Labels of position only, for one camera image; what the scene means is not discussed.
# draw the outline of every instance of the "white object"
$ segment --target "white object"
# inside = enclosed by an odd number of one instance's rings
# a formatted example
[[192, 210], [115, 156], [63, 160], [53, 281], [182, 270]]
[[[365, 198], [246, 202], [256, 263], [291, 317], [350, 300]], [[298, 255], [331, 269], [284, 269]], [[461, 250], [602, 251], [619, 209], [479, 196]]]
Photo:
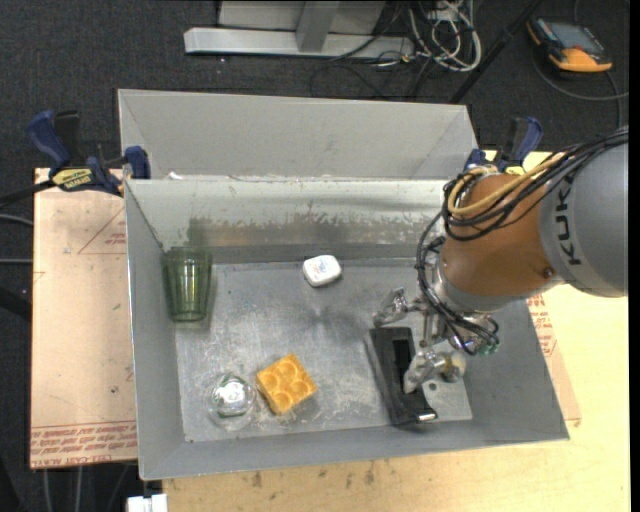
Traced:
[[150, 498], [133, 496], [127, 499], [127, 512], [168, 512], [166, 494], [154, 494]]
[[322, 286], [338, 279], [342, 268], [334, 256], [324, 254], [305, 260], [302, 273], [311, 286]]

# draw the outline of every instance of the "small white box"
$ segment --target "small white box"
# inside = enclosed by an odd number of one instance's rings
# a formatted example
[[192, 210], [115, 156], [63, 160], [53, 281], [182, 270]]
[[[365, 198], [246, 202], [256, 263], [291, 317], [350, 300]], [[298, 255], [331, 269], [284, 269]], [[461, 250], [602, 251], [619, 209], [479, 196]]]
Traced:
[[309, 284], [315, 287], [338, 279], [342, 274], [342, 268], [334, 256], [323, 254], [305, 260], [302, 264], [302, 273]]

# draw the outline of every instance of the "orange device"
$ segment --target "orange device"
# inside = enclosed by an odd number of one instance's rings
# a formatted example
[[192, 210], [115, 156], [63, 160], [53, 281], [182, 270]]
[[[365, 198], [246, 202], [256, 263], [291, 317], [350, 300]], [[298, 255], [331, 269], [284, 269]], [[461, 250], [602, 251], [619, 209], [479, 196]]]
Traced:
[[527, 22], [527, 30], [559, 71], [597, 73], [613, 66], [604, 47], [587, 27], [534, 17]]

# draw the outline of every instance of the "gray floor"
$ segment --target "gray floor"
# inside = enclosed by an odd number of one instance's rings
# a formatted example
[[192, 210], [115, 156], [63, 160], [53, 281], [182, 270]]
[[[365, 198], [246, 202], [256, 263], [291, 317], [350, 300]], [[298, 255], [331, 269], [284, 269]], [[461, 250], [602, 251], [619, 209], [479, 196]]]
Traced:
[[[629, 3], [544, 0], [537, 14], [573, 20], [577, 13], [578, 20], [599, 36], [614, 68], [609, 75], [580, 80], [552, 78], [555, 87], [551, 86], [536, 71], [530, 40], [520, 30], [462, 99], [480, 145], [503, 145], [513, 116], [533, 116], [542, 123], [545, 135], [539, 149], [543, 150], [561, 149], [628, 123], [628, 96], [620, 101], [606, 98], [629, 87]], [[475, 1], [475, 26], [485, 50], [528, 4]], [[30, 186], [31, 170], [50, 163], [25, 135], [29, 120], [42, 110], [78, 110], [83, 149], [95, 154], [100, 143], [107, 157], [115, 156], [119, 88], [446, 103], [466, 78], [433, 73], [421, 82], [415, 97], [409, 97], [416, 81], [413, 68], [385, 71], [348, 59], [325, 67], [326, 62], [313, 58], [185, 55], [184, 31], [212, 26], [215, 20], [216, 2], [3, 0], [0, 196]], [[32, 218], [32, 202], [23, 200], [2, 213]], [[0, 258], [30, 258], [31, 236], [28, 226], [0, 220]], [[1, 264], [0, 287], [30, 301], [30, 266]], [[0, 458], [25, 507], [46, 510], [42, 475], [26, 466], [29, 322], [0, 309], [0, 340]], [[122, 493], [137, 488], [133, 471], [122, 473], [120, 467], [110, 466], [87, 470], [82, 510], [103, 510], [121, 474], [126, 477]], [[73, 509], [74, 477], [52, 475], [56, 510]], [[2, 500], [3, 489], [0, 486], [0, 502], [9, 503]]]

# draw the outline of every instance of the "yellow sponge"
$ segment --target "yellow sponge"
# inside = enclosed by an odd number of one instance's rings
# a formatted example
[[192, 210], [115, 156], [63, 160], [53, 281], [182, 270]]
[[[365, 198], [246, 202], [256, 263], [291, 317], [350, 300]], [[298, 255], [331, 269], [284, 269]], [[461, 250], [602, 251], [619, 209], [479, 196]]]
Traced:
[[256, 379], [258, 389], [276, 414], [284, 414], [318, 389], [293, 354], [258, 372]]

